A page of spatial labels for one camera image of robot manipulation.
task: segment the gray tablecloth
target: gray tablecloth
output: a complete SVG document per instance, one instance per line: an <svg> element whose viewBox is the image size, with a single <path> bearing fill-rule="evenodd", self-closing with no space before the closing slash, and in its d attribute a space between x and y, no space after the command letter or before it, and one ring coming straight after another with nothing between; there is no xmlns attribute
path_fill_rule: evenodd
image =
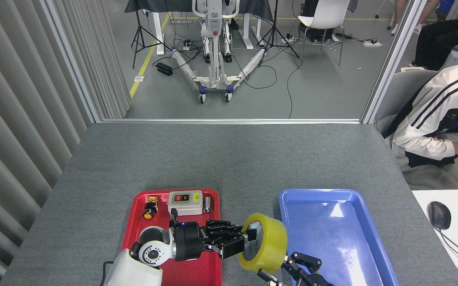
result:
<svg viewBox="0 0 458 286"><path fill-rule="evenodd" d="M278 194L287 188L354 189L402 286L458 285L458 271L370 125L96 124L0 286L100 284L102 263L121 248L133 198L183 188L216 190L221 218L236 224L255 212L280 218ZM222 281L265 285L236 257L222 262Z"/></svg>
<svg viewBox="0 0 458 286"><path fill-rule="evenodd" d="M129 0L125 13L141 9L152 12L192 12L192 0ZM268 0L240 0L240 14L246 13L273 22Z"/></svg>

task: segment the striped jacket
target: striped jacket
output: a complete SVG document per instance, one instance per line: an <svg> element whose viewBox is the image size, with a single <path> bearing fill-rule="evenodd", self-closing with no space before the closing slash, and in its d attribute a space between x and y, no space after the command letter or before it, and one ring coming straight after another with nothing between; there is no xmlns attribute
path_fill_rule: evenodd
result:
<svg viewBox="0 0 458 286"><path fill-rule="evenodd" d="M419 165L446 165L458 157L458 65L441 70L425 83L383 134L401 170ZM447 139L436 135L446 134Z"/></svg>

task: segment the blue tray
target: blue tray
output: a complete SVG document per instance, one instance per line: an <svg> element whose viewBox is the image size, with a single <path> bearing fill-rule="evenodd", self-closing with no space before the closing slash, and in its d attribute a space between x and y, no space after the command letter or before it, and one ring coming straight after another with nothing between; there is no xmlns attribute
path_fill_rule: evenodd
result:
<svg viewBox="0 0 458 286"><path fill-rule="evenodd" d="M323 262L320 274L336 286L398 286L363 197L348 189L287 189L279 195L287 253Z"/></svg>

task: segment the computer mouse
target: computer mouse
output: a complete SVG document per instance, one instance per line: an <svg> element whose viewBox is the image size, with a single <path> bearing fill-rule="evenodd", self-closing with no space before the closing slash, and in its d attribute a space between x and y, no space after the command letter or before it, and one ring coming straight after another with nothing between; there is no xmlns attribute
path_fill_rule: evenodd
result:
<svg viewBox="0 0 458 286"><path fill-rule="evenodd" d="M432 201L427 207L427 213L429 214L431 224L435 228L447 230L450 227L451 213L443 203Z"/></svg>

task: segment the packing tape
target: packing tape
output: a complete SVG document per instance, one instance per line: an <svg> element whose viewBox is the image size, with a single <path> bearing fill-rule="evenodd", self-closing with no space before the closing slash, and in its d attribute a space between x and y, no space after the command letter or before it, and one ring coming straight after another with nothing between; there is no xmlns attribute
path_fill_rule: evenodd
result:
<svg viewBox="0 0 458 286"><path fill-rule="evenodd" d="M240 265L253 272L262 269L270 274L275 273L287 252L284 224L264 214L255 213L247 219L242 231L250 229L257 230L257 239L250 241L245 250L238 254Z"/></svg>

